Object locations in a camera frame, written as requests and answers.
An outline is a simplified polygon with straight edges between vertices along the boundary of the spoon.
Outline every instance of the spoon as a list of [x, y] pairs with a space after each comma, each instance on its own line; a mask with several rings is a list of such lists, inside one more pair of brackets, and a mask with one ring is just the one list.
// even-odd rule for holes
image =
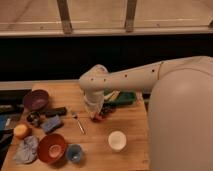
[[78, 120], [78, 115], [77, 115], [77, 113], [74, 112], [74, 111], [71, 111], [71, 114], [72, 114], [72, 117], [73, 117], [74, 119], [77, 120], [77, 123], [78, 123], [78, 126], [79, 126], [81, 132], [82, 132], [83, 134], [86, 134], [86, 132], [84, 131], [84, 128], [83, 128], [82, 125], [81, 125], [81, 122]]

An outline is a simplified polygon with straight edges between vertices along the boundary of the green object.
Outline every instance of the green object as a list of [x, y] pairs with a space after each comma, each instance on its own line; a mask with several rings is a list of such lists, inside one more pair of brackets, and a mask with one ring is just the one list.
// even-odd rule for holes
[[113, 101], [104, 101], [104, 105], [130, 105], [136, 100], [136, 95], [134, 92], [120, 92], [118, 97]]

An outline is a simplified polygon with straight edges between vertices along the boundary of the black wall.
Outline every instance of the black wall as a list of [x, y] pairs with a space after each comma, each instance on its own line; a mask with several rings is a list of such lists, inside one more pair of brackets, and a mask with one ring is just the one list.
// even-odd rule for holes
[[118, 71], [164, 59], [213, 56], [213, 34], [0, 39], [0, 81], [77, 79], [100, 63]]

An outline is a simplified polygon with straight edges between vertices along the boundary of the red object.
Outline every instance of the red object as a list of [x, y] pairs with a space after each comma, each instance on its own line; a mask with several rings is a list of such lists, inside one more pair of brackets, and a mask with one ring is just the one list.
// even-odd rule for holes
[[49, 103], [49, 94], [45, 90], [34, 90], [27, 93], [23, 98], [23, 105], [30, 111], [37, 111]]
[[64, 155], [66, 148], [67, 143], [60, 134], [49, 134], [39, 142], [38, 158], [44, 163], [53, 164]]

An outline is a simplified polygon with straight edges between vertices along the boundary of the black tool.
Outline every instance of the black tool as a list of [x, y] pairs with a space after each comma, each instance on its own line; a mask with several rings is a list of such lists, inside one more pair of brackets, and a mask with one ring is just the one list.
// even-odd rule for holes
[[67, 113], [66, 107], [47, 109], [44, 111], [44, 114], [46, 117], [53, 117], [56, 115], [61, 116], [61, 115], [66, 115], [66, 113]]

